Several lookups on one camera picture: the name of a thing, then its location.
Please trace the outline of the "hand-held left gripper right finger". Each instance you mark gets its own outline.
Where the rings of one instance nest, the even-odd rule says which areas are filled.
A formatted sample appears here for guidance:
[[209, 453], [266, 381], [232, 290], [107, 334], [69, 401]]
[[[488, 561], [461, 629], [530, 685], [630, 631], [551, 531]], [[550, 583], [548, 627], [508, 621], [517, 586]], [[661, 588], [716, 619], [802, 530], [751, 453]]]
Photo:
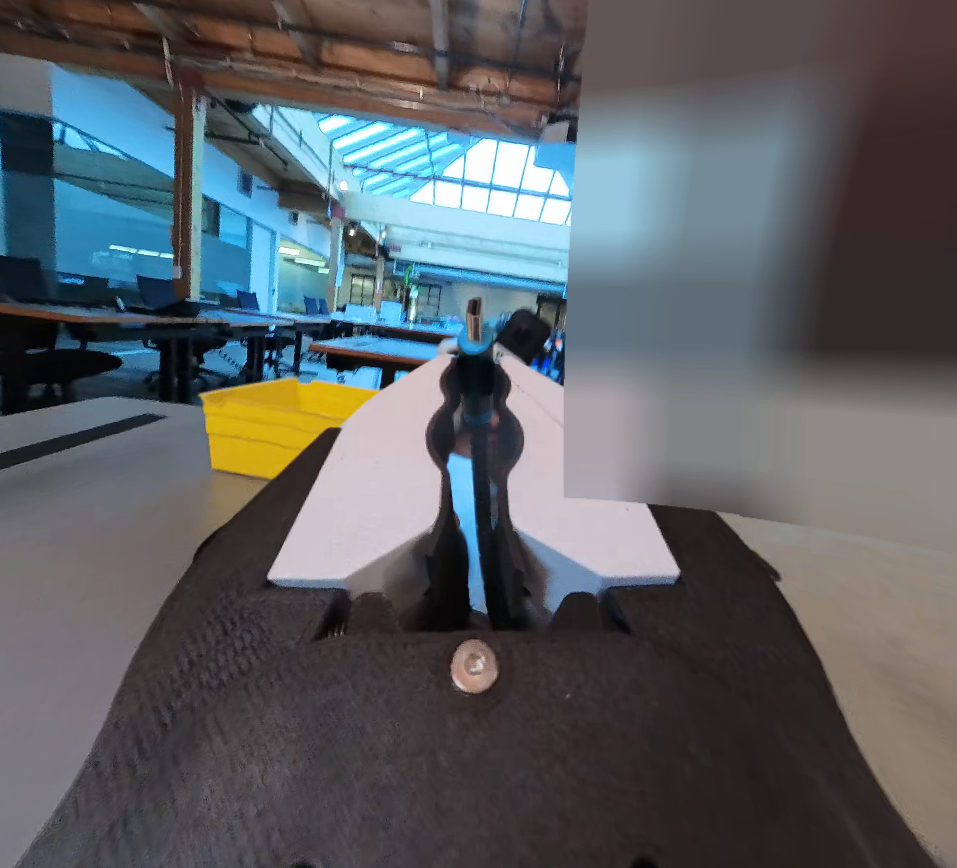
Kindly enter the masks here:
[[678, 563], [647, 505], [565, 494], [564, 388], [516, 357], [496, 362], [498, 493], [535, 606], [555, 612], [573, 593], [676, 584]]

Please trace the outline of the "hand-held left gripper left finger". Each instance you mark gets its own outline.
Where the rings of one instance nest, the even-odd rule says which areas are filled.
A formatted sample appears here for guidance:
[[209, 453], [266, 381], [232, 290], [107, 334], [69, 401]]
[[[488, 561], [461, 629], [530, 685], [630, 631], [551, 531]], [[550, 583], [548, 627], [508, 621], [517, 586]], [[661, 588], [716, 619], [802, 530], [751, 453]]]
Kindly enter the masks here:
[[271, 586], [376, 593], [402, 618], [468, 624], [468, 550], [447, 468], [456, 364], [437, 356], [341, 425], [269, 569]]

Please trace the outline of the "yellow plastic bin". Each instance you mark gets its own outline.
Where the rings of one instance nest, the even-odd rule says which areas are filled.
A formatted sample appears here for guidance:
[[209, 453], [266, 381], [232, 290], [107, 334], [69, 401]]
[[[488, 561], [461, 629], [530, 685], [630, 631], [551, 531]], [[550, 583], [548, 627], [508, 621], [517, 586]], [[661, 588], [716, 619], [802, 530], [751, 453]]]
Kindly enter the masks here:
[[201, 394], [211, 468], [275, 479], [326, 430], [339, 428], [376, 394], [292, 377]]

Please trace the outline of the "long wooden office desk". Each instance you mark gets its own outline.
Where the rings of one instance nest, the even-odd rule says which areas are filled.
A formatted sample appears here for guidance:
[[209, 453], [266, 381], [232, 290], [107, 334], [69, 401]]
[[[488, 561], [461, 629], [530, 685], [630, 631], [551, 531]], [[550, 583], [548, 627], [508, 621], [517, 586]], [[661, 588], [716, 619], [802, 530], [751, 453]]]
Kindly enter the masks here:
[[30, 347], [38, 326], [74, 329], [80, 342], [147, 341], [160, 353], [158, 396], [164, 403], [190, 404], [195, 396], [191, 376], [194, 350], [200, 342], [240, 340], [246, 343], [246, 381], [262, 380], [266, 348], [293, 337], [290, 321], [273, 315], [209, 309], [194, 316], [132, 313], [77, 306], [4, 301], [2, 313], [2, 413], [20, 410], [30, 388], [71, 385], [78, 375], [59, 367], [62, 353]]
[[378, 372], [377, 389], [392, 385], [396, 377], [414, 372], [437, 358], [439, 347], [451, 337], [430, 335], [428, 339], [406, 336], [361, 335], [313, 341], [308, 352], [336, 375], [339, 383], [348, 374], [363, 370]]

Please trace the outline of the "white ceiling projector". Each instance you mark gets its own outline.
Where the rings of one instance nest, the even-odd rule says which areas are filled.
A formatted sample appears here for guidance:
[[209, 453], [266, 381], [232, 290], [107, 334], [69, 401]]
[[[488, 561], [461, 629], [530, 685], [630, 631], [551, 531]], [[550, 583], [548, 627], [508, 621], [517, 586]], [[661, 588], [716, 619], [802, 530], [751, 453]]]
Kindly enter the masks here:
[[577, 121], [557, 120], [544, 125], [534, 148], [538, 168], [573, 173], [577, 139]]

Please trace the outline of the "black office chair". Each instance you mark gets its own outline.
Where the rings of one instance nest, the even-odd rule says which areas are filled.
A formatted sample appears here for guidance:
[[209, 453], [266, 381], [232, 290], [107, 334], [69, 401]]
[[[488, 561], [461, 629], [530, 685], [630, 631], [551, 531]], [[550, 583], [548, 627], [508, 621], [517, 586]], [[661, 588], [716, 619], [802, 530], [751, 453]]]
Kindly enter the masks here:
[[[45, 303], [51, 300], [49, 282], [39, 260], [1, 258], [2, 304]], [[63, 402], [73, 399], [80, 379], [113, 372], [122, 360], [111, 353], [79, 348], [57, 348], [60, 323], [31, 317], [2, 315], [1, 378], [2, 414], [23, 410], [30, 391], [42, 386], [48, 396], [59, 388]]]

